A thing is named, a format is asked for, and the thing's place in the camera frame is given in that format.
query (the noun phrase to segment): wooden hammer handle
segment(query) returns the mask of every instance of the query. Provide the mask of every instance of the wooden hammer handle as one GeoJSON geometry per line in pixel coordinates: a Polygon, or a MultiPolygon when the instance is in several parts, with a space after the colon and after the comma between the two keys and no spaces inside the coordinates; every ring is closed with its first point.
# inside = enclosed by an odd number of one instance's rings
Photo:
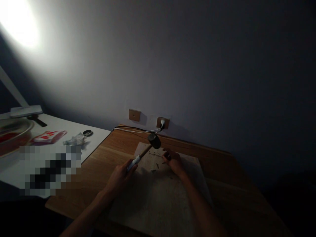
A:
{"type": "Polygon", "coordinates": [[[152,148],[152,145],[149,144],[140,154],[139,157],[143,158],[143,156],[152,148]]]}

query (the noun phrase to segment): hand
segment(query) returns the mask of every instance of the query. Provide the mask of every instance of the hand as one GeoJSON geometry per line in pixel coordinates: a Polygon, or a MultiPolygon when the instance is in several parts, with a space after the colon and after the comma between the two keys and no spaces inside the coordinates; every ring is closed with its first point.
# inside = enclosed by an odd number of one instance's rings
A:
{"type": "Polygon", "coordinates": [[[164,148],[163,149],[164,151],[167,151],[165,152],[163,155],[162,155],[162,158],[164,159],[165,163],[168,164],[170,166],[170,168],[172,169],[172,171],[178,175],[179,177],[183,174],[186,174],[184,168],[183,168],[183,165],[182,165],[182,162],[181,162],[181,158],[180,158],[180,155],[174,151],[172,151],[171,149],[169,148],[164,148]],[[170,154],[170,157],[171,157],[171,160],[168,160],[167,159],[167,155],[168,153],[170,154]]]}
{"type": "Polygon", "coordinates": [[[132,159],[126,161],[123,165],[118,165],[115,167],[113,173],[111,174],[109,181],[105,188],[101,191],[103,196],[106,196],[109,201],[112,201],[116,198],[117,195],[125,188],[127,183],[129,182],[132,174],[138,167],[138,165],[134,165],[131,170],[127,173],[127,167],[130,163],[132,163],[132,159]]]}

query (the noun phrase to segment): tabletop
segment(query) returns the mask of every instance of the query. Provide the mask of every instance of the tabletop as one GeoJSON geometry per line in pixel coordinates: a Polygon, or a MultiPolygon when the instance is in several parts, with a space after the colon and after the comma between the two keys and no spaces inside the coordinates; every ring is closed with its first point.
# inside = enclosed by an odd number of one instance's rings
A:
{"type": "MultiPolygon", "coordinates": [[[[59,196],[52,196],[45,206],[75,219],[106,186],[115,166],[134,158],[139,142],[149,143],[147,136],[114,130],[82,164],[80,188],[56,192],[59,196]]],[[[161,147],[199,159],[214,211],[229,236],[292,236],[232,154],[174,138],[159,138],[161,147]]],[[[145,236],[109,221],[109,210],[102,213],[95,228],[112,236],[145,236]]]]}
{"type": "MultiPolygon", "coordinates": [[[[54,147],[64,147],[63,141],[69,140],[72,137],[78,135],[80,132],[83,133],[85,130],[93,131],[93,135],[86,139],[86,146],[84,147],[84,149],[81,150],[81,163],[84,162],[84,160],[110,134],[110,131],[108,130],[67,121],[47,114],[40,114],[39,119],[45,122],[47,126],[41,127],[36,122],[34,122],[34,127],[31,130],[32,138],[41,135],[46,131],[67,131],[67,133],[62,138],[60,138],[56,143],[40,146],[40,148],[43,148],[45,150],[51,150],[54,147]]],[[[51,158],[50,156],[45,154],[41,157],[44,157],[45,159],[51,158]]],[[[23,165],[21,165],[20,158],[20,152],[19,150],[17,150],[0,159],[0,180],[5,183],[11,184],[15,187],[23,188],[23,183],[25,179],[24,175],[25,172],[27,172],[26,169],[27,167],[28,169],[30,169],[31,165],[29,164],[28,166],[22,167],[23,165]]],[[[38,167],[38,164],[40,162],[36,161],[35,163],[36,167],[38,167]]],[[[42,163],[43,167],[45,167],[45,160],[43,160],[42,163]]],[[[38,196],[46,198],[49,196],[49,194],[38,196]]]]}

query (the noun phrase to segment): red and white package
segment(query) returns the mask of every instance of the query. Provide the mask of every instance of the red and white package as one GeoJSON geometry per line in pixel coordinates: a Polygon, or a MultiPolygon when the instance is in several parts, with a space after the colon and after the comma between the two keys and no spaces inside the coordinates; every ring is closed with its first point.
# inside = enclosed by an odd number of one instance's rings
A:
{"type": "Polygon", "coordinates": [[[50,143],[53,144],[61,139],[67,131],[46,131],[33,139],[33,142],[50,143]]]}

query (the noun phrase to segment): white cable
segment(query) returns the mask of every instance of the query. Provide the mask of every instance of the white cable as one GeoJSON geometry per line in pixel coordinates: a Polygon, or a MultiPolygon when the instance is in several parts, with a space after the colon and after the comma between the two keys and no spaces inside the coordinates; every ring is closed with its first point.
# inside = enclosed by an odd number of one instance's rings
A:
{"type": "Polygon", "coordinates": [[[122,131],[125,131],[125,132],[145,133],[145,132],[154,132],[154,131],[157,131],[157,130],[161,129],[161,128],[162,128],[162,126],[163,126],[163,125],[161,125],[161,127],[160,127],[160,128],[158,128],[158,129],[155,129],[155,130],[150,130],[150,131],[144,131],[144,132],[130,131],[130,130],[125,130],[125,129],[121,129],[121,128],[114,128],[114,129],[117,129],[117,130],[122,130],[122,131]]]}

